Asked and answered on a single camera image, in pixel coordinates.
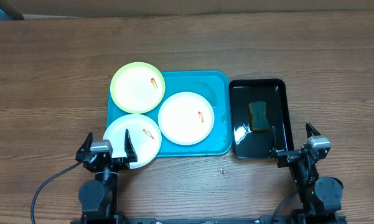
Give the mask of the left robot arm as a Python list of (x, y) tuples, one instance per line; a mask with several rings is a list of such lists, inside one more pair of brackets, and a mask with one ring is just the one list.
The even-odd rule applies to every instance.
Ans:
[(82, 184), (78, 191), (82, 205), (80, 223), (130, 222), (117, 208), (119, 171), (130, 169), (130, 163), (138, 160), (129, 131), (124, 134), (124, 151), (124, 157), (113, 158), (110, 141), (94, 141), (93, 134), (89, 133), (76, 152), (75, 160), (94, 174), (94, 179)]

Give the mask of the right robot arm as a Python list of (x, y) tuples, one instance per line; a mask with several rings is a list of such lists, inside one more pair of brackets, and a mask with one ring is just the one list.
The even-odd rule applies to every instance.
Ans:
[[(347, 223), (345, 216), (337, 215), (342, 208), (343, 183), (335, 177), (320, 177), (316, 169), (316, 163), (327, 157), (330, 141), (310, 122), (306, 123), (306, 133), (307, 142), (299, 150), (273, 147), (269, 151), (279, 168), (289, 168), (296, 184), (296, 190), (276, 207), (270, 223)], [(279, 216), (282, 206), (296, 195), (302, 207), (288, 216)]]

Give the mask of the white plate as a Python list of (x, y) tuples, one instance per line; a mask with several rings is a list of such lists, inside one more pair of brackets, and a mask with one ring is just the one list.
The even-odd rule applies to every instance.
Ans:
[(166, 99), (159, 109), (158, 125), (171, 142), (189, 146), (203, 141), (213, 129), (214, 110), (203, 96), (184, 91)]
[(125, 130), (129, 131), (131, 144), (137, 161), (130, 163), (130, 169), (138, 169), (149, 164), (158, 154), (162, 133), (158, 125), (142, 114), (127, 114), (113, 121), (106, 129), (103, 139), (110, 141), (113, 148), (112, 158), (125, 157)]

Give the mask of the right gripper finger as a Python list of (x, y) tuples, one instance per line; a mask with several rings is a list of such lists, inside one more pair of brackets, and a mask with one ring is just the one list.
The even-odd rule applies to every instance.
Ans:
[(313, 125), (310, 123), (310, 122), (307, 122), (306, 123), (306, 133), (307, 133), (307, 137), (313, 137), (313, 136), (320, 136), (321, 133), (318, 132), (318, 130), (316, 130), (315, 127), (313, 127)]
[(271, 145), (270, 145), (270, 150), (269, 150), (269, 157), (277, 157), (277, 153), (278, 153), (278, 147), (277, 147), (278, 135), (277, 135), (276, 128), (274, 126), (271, 128), (271, 134), (272, 134), (272, 140), (271, 140)]

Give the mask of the yellow green scrub sponge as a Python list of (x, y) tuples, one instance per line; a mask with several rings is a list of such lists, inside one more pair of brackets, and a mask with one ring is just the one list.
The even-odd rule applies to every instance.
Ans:
[(264, 101), (251, 102), (248, 105), (251, 130), (265, 131), (269, 129), (269, 123), (266, 117), (266, 103)]

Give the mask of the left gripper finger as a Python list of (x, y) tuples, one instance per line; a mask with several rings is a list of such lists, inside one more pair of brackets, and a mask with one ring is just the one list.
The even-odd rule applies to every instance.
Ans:
[(93, 142), (93, 133), (89, 132), (85, 141), (83, 142), (83, 144), (80, 146), (79, 150), (75, 154), (75, 160), (77, 162), (84, 160), (85, 154), (87, 152), (90, 152), (90, 147), (91, 147), (92, 142)]
[(138, 161), (136, 151), (134, 150), (133, 144), (131, 143), (130, 133), (128, 129), (125, 130), (124, 151), (126, 153), (126, 158), (128, 162)]

